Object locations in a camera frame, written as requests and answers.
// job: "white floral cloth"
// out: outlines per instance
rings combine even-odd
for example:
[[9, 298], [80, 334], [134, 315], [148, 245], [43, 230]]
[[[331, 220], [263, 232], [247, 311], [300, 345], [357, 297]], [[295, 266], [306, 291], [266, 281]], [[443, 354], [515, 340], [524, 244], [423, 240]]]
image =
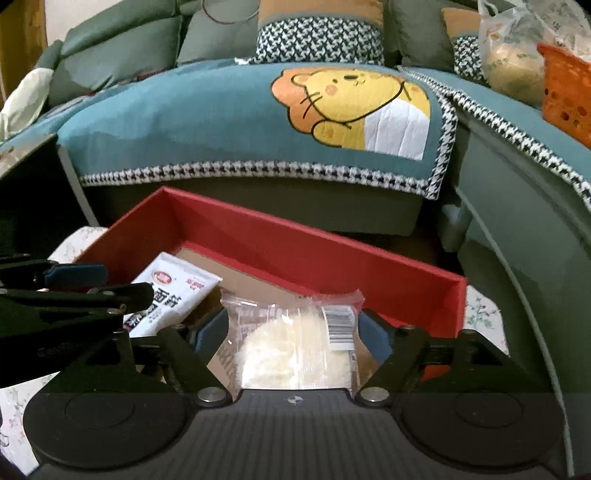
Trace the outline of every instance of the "white floral cloth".
[[[60, 263], [73, 262], [106, 230], [102, 227], [82, 227], [64, 240], [52, 253], [50, 260]], [[466, 293], [464, 328], [477, 330], [497, 348], [509, 354], [501, 312], [491, 299], [486, 298], [472, 286], [468, 287]], [[22, 428], [22, 415], [30, 399], [55, 375], [46, 375], [0, 389], [0, 411], [4, 420], [0, 427], [0, 450], [26, 475], [31, 473], [38, 463]]]
[[[107, 229], [103, 227], [80, 228], [57, 247], [49, 260], [72, 263], [106, 231]], [[56, 375], [46, 375], [0, 389], [0, 412], [2, 412], [0, 451], [26, 475], [37, 468], [38, 463], [22, 428], [22, 415], [29, 400]]]
[[466, 291], [464, 328], [476, 330], [499, 350], [509, 355], [501, 312], [491, 299], [471, 285], [468, 285]]

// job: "cable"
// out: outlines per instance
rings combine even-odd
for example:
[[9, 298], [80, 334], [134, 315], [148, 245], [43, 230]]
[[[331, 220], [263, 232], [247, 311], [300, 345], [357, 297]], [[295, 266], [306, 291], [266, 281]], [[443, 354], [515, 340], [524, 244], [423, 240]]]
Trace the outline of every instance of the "cable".
[[203, 10], [203, 13], [206, 14], [211, 21], [213, 21], [219, 25], [235, 25], [237, 23], [248, 22], [249, 20], [255, 18], [258, 15], [258, 11], [259, 11], [259, 9], [257, 8], [253, 14], [250, 14], [244, 20], [234, 20], [233, 22], [223, 22], [223, 21], [213, 18], [211, 16], [211, 14], [207, 11], [207, 8], [205, 8], [205, 0], [201, 0], [201, 9]]

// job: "white package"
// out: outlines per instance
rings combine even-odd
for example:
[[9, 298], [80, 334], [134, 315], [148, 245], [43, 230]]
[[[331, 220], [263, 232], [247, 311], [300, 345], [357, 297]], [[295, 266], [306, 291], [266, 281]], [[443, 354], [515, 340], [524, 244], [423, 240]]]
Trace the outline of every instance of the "white package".
[[221, 280], [213, 273], [161, 252], [133, 281], [152, 285], [152, 305], [143, 312], [124, 316], [123, 327], [130, 330], [130, 337], [156, 335], [163, 328], [181, 323]]
[[363, 301], [356, 291], [295, 299], [285, 307], [223, 291], [228, 337], [222, 347], [233, 356], [226, 369], [232, 394], [243, 388], [356, 391], [355, 336]]
[[319, 315], [301, 313], [278, 316], [246, 337], [236, 354], [242, 388], [351, 388], [349, 351], [331, 348]]

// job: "houndstooth trim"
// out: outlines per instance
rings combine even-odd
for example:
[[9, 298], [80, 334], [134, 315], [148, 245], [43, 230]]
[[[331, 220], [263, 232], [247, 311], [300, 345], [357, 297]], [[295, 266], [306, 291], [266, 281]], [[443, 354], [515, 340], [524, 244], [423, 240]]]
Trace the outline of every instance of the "houndstooth trim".
[[453, 146], [456, 142], [457, 130], [457, 112], [455, 107], [443, 95], [437, 93], [435, 90], [433, 90], [433, 93], [439, 101], [439, 107], [441, 107], [442, 125], [441, 136], [439, 137], [439, 144], [437, 146], [437, 158], [431, 171], [425, 194], [427, 200], [437, 200], [439, 198], [443, 177], [447, 171], [447, 166], [452, 157]]
[[476, 82], [485, 81], [477, 35], [457, 37], [453, 41], [453, 71]]
[[431, 176], [426, 180], [368, 168], [285, 161], [205, 161], [170, 164], [92, 173], [80, 176], [79, 180], [83, 187], [93, 187], [209, 177], [290, 177], [368, 185], [398, 192], [414, 193], [428, 200], [437, 200], [456, 140], [457, 114], [454, 106], [445, 97], [438, 93], [435, 95], [443, 114], [443, 125], [437, 147], [437, 157]]
[[263, 26], [249, 63], [344, 62], [384, 64], [381, 30], [361, 20], [302, 17]]
[[519, 151], [523, 152], [537, 164], [550, 170], [554, 175], [563, 179], [566, 183], [571, 185], [576, 194], [583, 200], [587, 210], [591, 212], [591, 183], [585, 180], [581, 174], [574, 170], [573, 167], [564, 161], [564, 159], [556, 155], [554, 151], [546, 147], [542, 142], [523, 130], [520, 130], [516, 125], [509, 122], [509, 120], [504, 119], [492, 110], [475, 102], [462, 90], [449, 87], [432, 77], [419, 72], [414, 72], [407, 67], [399, 67], [399, 69], [417, 80], [425, 82], [435, 92], [453, 100], [453, 102], [458, 104], [466, 113], [492, 128], [502, 138], [514, 145]]
[[285, 161], [205, 161], [135, 168], [80, 177], [83, 187], [133, 185], [208, 177], [291, 177], [355, 183], [425, 196], [428, 181], [367, 168]]

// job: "red logo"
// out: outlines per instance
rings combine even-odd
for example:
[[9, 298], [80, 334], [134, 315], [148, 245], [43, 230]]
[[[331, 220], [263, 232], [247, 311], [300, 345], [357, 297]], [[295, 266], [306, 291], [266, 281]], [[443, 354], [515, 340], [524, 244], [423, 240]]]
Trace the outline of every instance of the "red logo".
[[162, 270], [153, 271], [152, 278], [156, 283], [160, 283], [161, 285], [168, 285], [173, 281], [173, 278], [166, 272], [163, 272]]

